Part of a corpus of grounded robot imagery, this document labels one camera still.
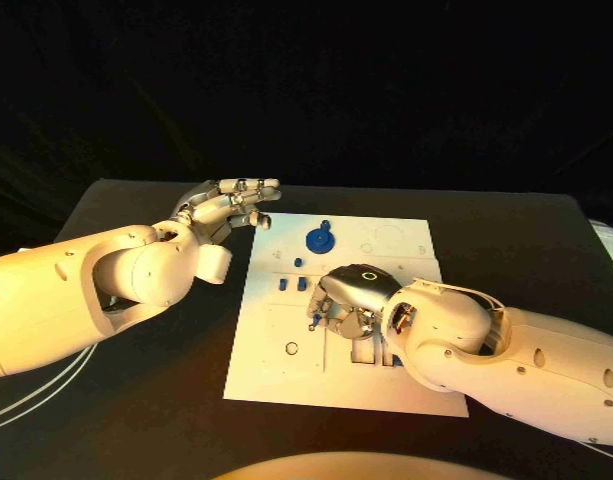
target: blue component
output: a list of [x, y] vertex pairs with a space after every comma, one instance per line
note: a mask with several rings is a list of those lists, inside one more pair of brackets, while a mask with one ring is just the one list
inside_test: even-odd
[[330, 222], [323, 220], [320, 228], [316, 228], [306, 235], [306, 248], [319, 255], [327, 253], [335, 246], [335, 237], [330, 233]]
[[320, 323], [320, 319], [323, 317], [320, 316], [320, 314], [314, 314], [313, 315], [313, 323], [309, 325], [309, 330], [313, 331], [313, 329], [317, 327], [317, 324]]

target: white panel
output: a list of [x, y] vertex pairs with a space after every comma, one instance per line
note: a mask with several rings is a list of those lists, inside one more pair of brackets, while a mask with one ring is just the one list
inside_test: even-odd
[[[313, 286], [336, 267], [368, 263], [402, 285], [413, 277], [441, 281], [425, 220], [270, 216], [271, 229], [255, 230], [224, 398], [466, 417], [462, 394], [428, 390], [402, 367], [389, 366], [389, 358], [384, 362], [378, 335], [356, 345], [355, 359], [365, 361], [355, 363], [352, 341], [323, 327], [307, 329]], [[306, 234], [322, 220], [330, 222], [335, 248], [317, 255], [306, 248]], [[299, 277], [306, 278], [303, 292]]]

